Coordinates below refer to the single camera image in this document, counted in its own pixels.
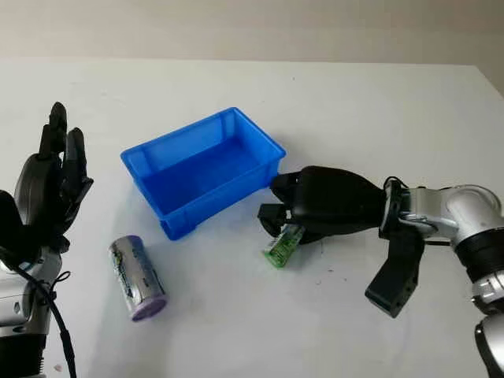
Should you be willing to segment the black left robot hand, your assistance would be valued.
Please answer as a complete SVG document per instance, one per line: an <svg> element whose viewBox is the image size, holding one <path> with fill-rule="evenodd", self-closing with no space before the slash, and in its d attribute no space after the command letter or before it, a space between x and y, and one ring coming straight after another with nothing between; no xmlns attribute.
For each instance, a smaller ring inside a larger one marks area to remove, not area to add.
<svg viewBox="0 0 504 378"><path fill-rule="evenodd" d="M20 218L36 242L59 254L69 249L65 233L94 182L87 175L83 133L67 127L66 108L55 102L39 151L24 163L14 195Z"/></svg>

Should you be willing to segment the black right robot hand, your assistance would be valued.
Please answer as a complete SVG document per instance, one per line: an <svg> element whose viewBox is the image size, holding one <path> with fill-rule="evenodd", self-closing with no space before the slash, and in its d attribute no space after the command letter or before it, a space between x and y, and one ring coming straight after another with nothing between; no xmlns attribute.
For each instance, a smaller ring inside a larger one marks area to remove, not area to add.
<svg viewBox="0 0 504 378"><path fill-rule="evenodd" d="M306 166L279 174L270 190L280 203L260 206L261 225L272 237L285 225L301 226L301 244L378 228L385 214L385 190L343 169Z"/></svg>

